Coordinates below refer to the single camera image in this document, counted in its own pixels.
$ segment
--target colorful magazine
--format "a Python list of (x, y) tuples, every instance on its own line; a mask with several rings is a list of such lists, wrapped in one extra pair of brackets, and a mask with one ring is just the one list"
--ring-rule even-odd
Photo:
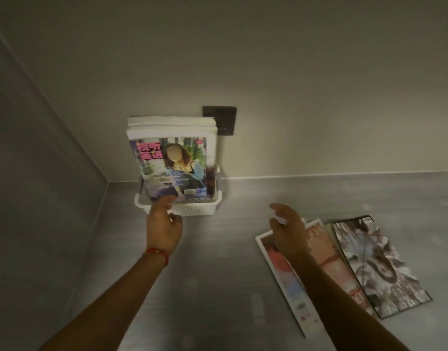
[(322, 330), (323, 323), (299, 278), (284, 255), (279, 252), (273, 231), (257, 236), (256, 242), (305, 337)]
[(130, 140), (151, 200), (175, 195), (177, 202), (207, 197), (206, 138)]
[(380, 319), (432, 300), (370, 216), (333, 226), (345, 258)]
[(316, 219), (305, 224), (305, 231), (310, 251), (318, 265), (367, 313), (375, 315), (375, 311), (368, 303), (362, 288), (344, 264), (321, 220)]

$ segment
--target stack of magazines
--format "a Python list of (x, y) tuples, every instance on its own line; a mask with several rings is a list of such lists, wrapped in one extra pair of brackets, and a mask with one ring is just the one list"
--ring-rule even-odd
[(129, 117), (127, 135), (152, 201), (178, 203), (214, 195), (217, 127), (210, 117)]
[[(370, 216), (305, 224), (318, 265), (365, 311), (380, 319), (431, 301), (409, 267)], [(305, 336), (323, 324), (297, 274), (279, 252), (273, 231), (256, 241)]]

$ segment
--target chinese characters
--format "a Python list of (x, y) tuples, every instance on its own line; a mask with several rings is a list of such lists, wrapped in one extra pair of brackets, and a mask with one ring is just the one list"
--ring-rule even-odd
[(136, 143), (141, 160), (163, 159), (160, 142)]

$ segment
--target electrical outlet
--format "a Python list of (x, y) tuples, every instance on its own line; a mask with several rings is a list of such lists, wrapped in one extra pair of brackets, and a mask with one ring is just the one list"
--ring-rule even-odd
[(203, 106), (203, 117), (216, 120), (217, 135), (234, 135), (237, 107)]

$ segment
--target long brown hair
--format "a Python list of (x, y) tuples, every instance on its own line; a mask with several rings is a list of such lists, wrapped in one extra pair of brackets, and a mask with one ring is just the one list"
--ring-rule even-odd
[(179, 146), (180, 149), (182, 150), (182, 161), (183, 163), (186, 165), (188, 165), (190, 163), (190, 161), (192, 160), (192, 155), (188, 152), (188, 150), (186, 150), (183, 146), (181, 146), (180, 144), (169, 144), (168, 146), (165, 147), (165, 150), (162, 151), (163, 156), (164, 156), (164, 163), (165, 163), (165, 167), (166, 168), (173, 168), (174, 167), (174, 162), (172, 160), (169, 159), (169, 157), (167, 156), (167, 149), (171, 146)]

